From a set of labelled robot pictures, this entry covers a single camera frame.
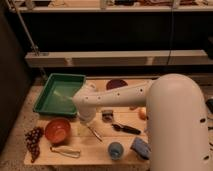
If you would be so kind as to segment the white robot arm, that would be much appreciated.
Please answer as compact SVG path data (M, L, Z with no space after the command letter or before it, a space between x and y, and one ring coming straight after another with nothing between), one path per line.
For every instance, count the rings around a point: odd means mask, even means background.
M85 84L72 101L83 124L93 120L98 107L144 106L150 171L213 171L204 95L185 75L166 74L108 91Z

